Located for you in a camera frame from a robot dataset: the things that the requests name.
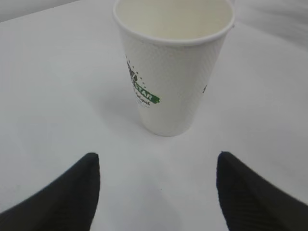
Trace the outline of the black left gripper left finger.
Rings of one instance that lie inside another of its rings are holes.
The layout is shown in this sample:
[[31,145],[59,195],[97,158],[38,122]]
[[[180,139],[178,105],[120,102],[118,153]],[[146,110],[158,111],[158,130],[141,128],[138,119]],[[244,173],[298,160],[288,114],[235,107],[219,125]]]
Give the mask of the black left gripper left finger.
[[2,231],[88,231],[100,195],[100,164],[88,153],[45,188],[0,214]]

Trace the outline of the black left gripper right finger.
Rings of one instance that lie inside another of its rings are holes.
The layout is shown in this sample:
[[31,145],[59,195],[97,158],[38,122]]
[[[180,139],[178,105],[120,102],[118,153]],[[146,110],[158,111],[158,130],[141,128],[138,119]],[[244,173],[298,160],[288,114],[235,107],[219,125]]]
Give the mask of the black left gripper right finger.
[[230,152],[217,159],[216,187],[230,231],[306,231],[307,204],[262,178]]

